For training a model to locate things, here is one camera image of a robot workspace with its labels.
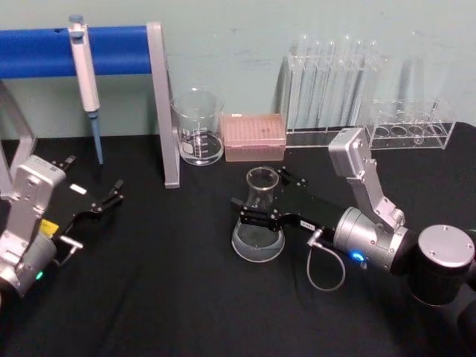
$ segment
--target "blue light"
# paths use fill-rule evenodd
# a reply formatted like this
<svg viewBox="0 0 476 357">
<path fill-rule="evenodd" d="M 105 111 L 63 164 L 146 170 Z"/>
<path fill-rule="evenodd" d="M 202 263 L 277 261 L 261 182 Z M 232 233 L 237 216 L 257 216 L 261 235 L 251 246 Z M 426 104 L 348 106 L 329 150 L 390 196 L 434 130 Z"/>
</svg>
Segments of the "blue light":
<svg viewBox="0 0 476 357">
<path fill-rule="evenodd" d="M 353 251 L 353 252 L 351 252 L 351 253 L 350 253 L 350 257 L 351 257 L 352 259 L 354 259 L 355 261 L 360 262 L 360 263 L 362 263 L 362 262 L 365 261 L 364 255 L 363 255 L 361 252 L 359 252 L 359 251 Z"/>
</svg>

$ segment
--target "erlenmeyer flask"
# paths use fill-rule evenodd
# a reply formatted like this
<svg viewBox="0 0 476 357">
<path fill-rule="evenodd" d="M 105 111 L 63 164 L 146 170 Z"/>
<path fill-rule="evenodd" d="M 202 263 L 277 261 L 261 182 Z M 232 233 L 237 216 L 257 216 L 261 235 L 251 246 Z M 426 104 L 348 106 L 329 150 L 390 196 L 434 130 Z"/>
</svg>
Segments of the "erlenmeyer flask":
<svg viewBox="0 0 476 357">
<path fill-rule="evenodd" d="M 249 195 L 246 205 L 267 210 L 273 202 L 274 188 L 280 180 L 270 167 L 255 167 L 246 174 Z M 231 244 L 241 258 L 253 263 L 264 263 L 279 255 L 284 247 L 283 230 L 270 231 L 265 227 L 245 225 L 238 220 Z"/>
</svg>

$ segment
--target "robotic arm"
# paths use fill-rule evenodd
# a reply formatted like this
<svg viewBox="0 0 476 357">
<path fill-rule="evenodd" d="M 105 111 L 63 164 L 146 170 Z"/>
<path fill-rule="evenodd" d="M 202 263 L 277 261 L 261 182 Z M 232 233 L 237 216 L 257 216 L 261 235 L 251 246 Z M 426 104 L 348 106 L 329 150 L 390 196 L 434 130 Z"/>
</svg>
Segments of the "robotic arm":
<svg viewBox="0 0 476 357">
<path fill-rule="evenodd" d="M 423 303 L 452 302 L 475 267 L 475 245 L 469 235 L 448 225 L 434 225 L 420 233 L 407 229 L 405 215 L 382 192 L 376 161 L 362 128 L 342 129 L 329 145 L 339 176 L 351 183 L 358 208 L 340 208 L 307 192 L 307 180 L 278 170 L 283 188 L 264 212 L 241 201 L 241 221 L 273 231 L 292 225 L 363 265 L 371 264 L 394 275 L 408 274 L 413 295 Z"/>
<path fill-rule="evenodd" d="M 83 244 L 67 237 L 74 223 L 85 216 L 100 217 L 123 200 L 118 181 L 101 201 L 86 189 L 68 183 L 65 171 L 74 157 L 49 163 L 30 156 L 18 167 L 9 196 L 10 213 L 0 236 L 0 292 L 23 297 L 41 277 L 49 263 L 64 264 Z M 59 262 L 60 245 L 69 245 L 66 258 Z"/>
</svg>

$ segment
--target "pink box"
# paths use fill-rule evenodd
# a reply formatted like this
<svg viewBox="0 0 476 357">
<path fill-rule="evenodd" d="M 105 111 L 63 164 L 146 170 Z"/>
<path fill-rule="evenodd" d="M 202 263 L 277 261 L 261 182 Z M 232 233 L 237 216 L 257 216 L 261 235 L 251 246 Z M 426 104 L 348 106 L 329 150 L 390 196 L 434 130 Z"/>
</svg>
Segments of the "pink box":
<svg viewBox="0 0 476 357">
<path fill-rule="evenodd" d="M 226 161 L 282 161 L 286 123 L 280 114 L 230 114 L 220 121 Z"/>
</svg>

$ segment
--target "white label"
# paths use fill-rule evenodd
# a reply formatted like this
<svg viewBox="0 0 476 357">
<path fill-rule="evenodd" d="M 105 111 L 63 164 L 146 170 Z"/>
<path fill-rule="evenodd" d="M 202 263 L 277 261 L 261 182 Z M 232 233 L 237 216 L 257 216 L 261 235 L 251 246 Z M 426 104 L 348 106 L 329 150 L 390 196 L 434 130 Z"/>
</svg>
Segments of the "white label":
<svg viewBox="0 0 476 357">
<path fill-rule="evenodd" d="M 84 195 L 86 192 L 88 192 L 87 190 L 78 186 L 77 184 L 72 184 L 69 188 L 71 188 L 73 191 L 78 192 L 81 195 Z"/>
<path fill-rule="evenodd" d="M 315 226 L 308 223 L 308 222 L 300 221 L 300 225 L 302 227 L 305 227 L 305 228 L 309 229 L 310 231 L 315 231 Z"/>
<path fill-rule="evenodd" d="M 193 146 L 189 143 L 181 143 L 181 148 L 187 153 L 193 155 Z"/>
</svg>

